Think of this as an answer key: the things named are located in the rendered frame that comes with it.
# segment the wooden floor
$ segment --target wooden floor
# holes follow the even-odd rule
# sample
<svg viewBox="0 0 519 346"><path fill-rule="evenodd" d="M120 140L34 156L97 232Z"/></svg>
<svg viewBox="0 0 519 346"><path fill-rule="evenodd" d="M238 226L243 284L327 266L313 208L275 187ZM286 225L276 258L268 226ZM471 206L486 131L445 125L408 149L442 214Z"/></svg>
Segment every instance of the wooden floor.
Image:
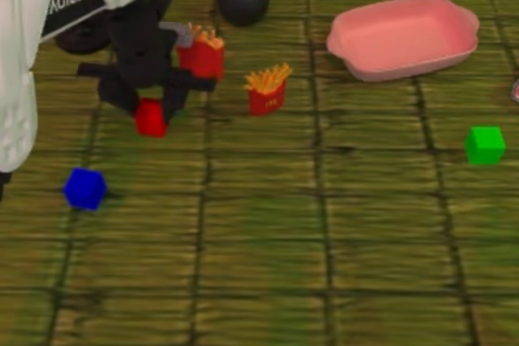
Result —
<svg viewBox="0 0 519 346"><path fill-rule="evenodd" d="M474 55L367 85L324 42L377 1L272 0L237 29L176 0L168 20L226 39L227 75L162 140L44 45L36 149L0 211L0 345L519 344L519 0L453 0L481 19ZM277 62L285 107L249 117L243 76ZM501 164L466 163L476 125L503 129ZM109 183L99 212L61 196L78 165Z"/></svg>

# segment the cube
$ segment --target cube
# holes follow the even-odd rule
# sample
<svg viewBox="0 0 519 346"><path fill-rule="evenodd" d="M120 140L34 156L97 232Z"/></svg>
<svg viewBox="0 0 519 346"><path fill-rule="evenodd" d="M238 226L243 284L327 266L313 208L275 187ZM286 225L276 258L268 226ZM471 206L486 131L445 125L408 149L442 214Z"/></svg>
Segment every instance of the cube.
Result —
<svg viewBox="0 0 519 346"><path fill-rule="evenodd" d="M162 115L162 103L158 99L143 98L135 113L135 127L144 137L164 138L167 131Z"/></svg>
<svg viewBox="0 0 519 346"><path fill-rule="evenodd" d="M66 200L74 208L97 211L108 188L103 173L84 168L72 169L63 187Z"/></svg>
<svg viewBox="0 0 519 346"><path fill-rule="evenodd" d="M498 164L506 144L498 126L475 126L465 140L465 151L470 164Z"/></svg>

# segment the french fries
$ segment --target french fries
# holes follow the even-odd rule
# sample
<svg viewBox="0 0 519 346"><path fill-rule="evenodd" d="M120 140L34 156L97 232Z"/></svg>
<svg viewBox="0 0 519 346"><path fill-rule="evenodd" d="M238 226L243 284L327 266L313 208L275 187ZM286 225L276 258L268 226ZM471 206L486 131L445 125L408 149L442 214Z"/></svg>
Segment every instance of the french fries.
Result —
<svg viewBox="0 0 519 346"><path fill-rule="evenodd" d="M203 29L201 25L194 26L191 22L188 23L187 26L191 30L191 34L193 34L195 41L203 42L215 50L224 47L224 40L217 36L217 32L214 28Z"/></svg>
<svg viewBox="0 0 519 346"><path fill-rule="evenodd" d="M245 76L245 80L247 81L245 89L247 91L257 91L262 95L267 95L279 87L281 83L283 83L283 80L291 74L292 68L286 63L281 66L275 65L270 69L260 72L251 72L248 76Z"/></svg>

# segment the green cube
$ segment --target green cube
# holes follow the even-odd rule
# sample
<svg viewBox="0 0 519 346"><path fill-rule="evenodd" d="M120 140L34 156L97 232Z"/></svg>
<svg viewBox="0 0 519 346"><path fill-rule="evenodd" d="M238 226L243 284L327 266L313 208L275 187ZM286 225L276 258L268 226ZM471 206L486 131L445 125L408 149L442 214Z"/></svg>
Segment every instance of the green cube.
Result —
<svg viewBox="0 0 519 346"><path fill-rule="evenodd" d="M498 126L475 126L465 140L470 164L498 164L506 150L503 133Z"/></svg>

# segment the red fries container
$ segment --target red fries container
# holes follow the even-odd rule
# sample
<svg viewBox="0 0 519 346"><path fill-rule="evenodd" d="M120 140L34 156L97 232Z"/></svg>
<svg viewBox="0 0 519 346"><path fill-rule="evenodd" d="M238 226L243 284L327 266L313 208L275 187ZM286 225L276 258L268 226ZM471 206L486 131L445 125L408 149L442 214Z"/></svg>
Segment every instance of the red fries container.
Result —
<svg viewBox="0 0 519 346"><path fill-rule="evenodd" d="M224 54L223 47L215 49L195 41L190 48L177 48L178 66L190 70L195 77L220 81L224 77Z"/></svg>
<svg viewBox="0 0 519 346"><path fill-rule="evenodd" d="M255 89L249 90L249 113L252 116L272 113L285 103L286 79L272 92L262 94Z"/></svg>

